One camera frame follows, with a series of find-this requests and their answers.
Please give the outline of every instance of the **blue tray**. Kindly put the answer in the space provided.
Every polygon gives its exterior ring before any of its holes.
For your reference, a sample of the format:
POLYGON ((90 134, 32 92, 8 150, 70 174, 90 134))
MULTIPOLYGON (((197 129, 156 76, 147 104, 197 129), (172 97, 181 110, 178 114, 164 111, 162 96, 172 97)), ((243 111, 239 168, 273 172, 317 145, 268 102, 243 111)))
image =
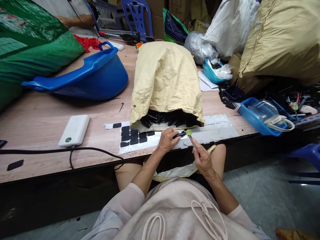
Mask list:
MULTIPOLYGON (((243 102, 241 102, 241 107, 238 109, 238 113, 240 113, 255 129, 257 129, 261 135, 272 135, 275 137, 279 137, 283 132, 268 128, 263 122, 261 122, 247 109, 247 106, 252 106, 258 101, 259 100, 254 97, 244 100, 243 102)), ((269 111, 269 109, 267 107, 264 107, 263 105, 261 106, 261 108, 265 108, 266 111, 269 111)), ((284 123, 279 127, 286 129, 287 124, 284 123)))
POLYGON ((217 75, 214 73, 214 71, 212 71, 211 67, 209 67, 206 62, 202 66, 203 66, 203 73, 210 80, 210 82, 219 85, 227 80, 227 79, 218 78, 217 75))

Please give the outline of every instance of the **white bag handle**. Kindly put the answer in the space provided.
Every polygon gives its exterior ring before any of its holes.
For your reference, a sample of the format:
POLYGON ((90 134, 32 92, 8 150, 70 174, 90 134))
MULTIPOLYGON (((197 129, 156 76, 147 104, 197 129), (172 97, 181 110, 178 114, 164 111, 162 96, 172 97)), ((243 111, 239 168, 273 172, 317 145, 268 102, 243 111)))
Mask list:
POLYGON ((268 127, 268 128, 272 128, 272 129, 275 129, 275 130, 278 130, 278 131, 280 131, 280 132, 290 132, 290 131, 292 131, 292 130, 294 129, 294 127, 295 127, 294 124, 293 124, 293 122, 291 122, 291 121, 288 120, 288 119, 286 119, 285 122, 288 123, 288 124, 291 126, 290 129, 279 128, 279 127, 277 127, 277 126, 275 126, 275 125, 272 125, 272 124, 267 124, 267 127, 268 127))

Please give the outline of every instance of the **hand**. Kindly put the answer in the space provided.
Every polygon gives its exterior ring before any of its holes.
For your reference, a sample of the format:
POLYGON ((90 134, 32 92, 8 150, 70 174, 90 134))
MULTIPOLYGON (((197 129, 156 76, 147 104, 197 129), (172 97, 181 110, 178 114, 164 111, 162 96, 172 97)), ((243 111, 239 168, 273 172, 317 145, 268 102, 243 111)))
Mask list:
POLYGON ((196 146, 196 148, 193 148, 192 153, 194 155, 194 162, 197 168, 206 179, 214 178, 217 173, 213 169, 210 153, 200 145, 197 140, 192 138, 192 141, 196 146))
POLYGON ((167 128, 165 131, 162 131, 156 151, 163 153, 163 155, 169 152, 181 139, 181 137, 177 137, 172 140, 172 137, 177 134, 179 134, 179 132, 174 131, 172 128, 167 128))
POLYGON ((57 19, 59 19, 59 21, 62 22, 62 24, 65 25, 66 28, 69 29, 69 28, 72 27, 70 18, 66 18, 66 17, 62 17, 62 16, 54 16, 54 17, 56 17, 57 19))

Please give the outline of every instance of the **wooden table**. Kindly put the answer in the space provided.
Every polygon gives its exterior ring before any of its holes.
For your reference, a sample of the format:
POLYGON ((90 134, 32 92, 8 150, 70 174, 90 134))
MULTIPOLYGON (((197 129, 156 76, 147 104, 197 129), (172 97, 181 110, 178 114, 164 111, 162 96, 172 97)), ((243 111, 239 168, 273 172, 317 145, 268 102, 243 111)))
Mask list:
MULTIPOLYGON (((83 66, 83 59, 92 53, 85 53, 60 74, 83 66)), ((96 147, 118 154, 121 136, 119 128, 105 130, 105 123, 129 121, 130 104, 137 53, 133 46, 125 46, 118 52, 125 66, 129 83, 120 93, 119 99, 92 103, 51 94, 29 91, 0 114, 0 139, 8 143, 3 149, 49 150, 58 149, 58 142, 73 115, 88 114, 91 119, 81 147, 96 147)), ((237 110, 226 108, 221 103, 218 91, 202 92, 204 116, 225 113, 233 122, 240 136, 257 131, 237 110)), ((133 158, 151 154, 156 147, 122 154, 123 158, 133 158)), ((0 155, 0 183, 47 175, 70 170, 70 152, 40 155, 0 155), (10 163, 24 159, 23 166, 7 171, 10 163)), ((85 168, 97 164, 117 161, 114 157, 92 150, 75 151, 72 155, 74 168, 85 168)))

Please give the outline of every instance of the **white plastic bag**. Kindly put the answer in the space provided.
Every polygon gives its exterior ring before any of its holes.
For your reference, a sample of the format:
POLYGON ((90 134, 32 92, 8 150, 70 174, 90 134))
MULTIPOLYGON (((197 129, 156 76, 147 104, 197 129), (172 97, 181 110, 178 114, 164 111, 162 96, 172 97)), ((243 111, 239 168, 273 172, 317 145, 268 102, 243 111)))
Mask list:
POLYGON ((259 6, 256 0, 223 0, 203 40, 225 61, 242 53, 259 6))
POLYGON ((184 47, 194 56, 194 62, 200 65, 204 64, 204 61, 208 58, 219 56, 219 53, 210 43, 202 40, 203 37, 204 34, 193 31, 189 33, 184 43, 184 47))
POLYGON ((214 58, 212 60, 207 59, 206 63, 207 63, 207 65, 209 65, 209 67, 212 69, 212 71, 214 72, 214 74, 218 78, 226 79, 226 80, 230 80, 232 78, 231 69, 233 67, 231 65, 229 65, 229 64, 225 64, 221 68, 218 68, 218 69, 213 69, 211 64, 214 65, 215 63, 220 63, 220 59, 219 58, 214 58))

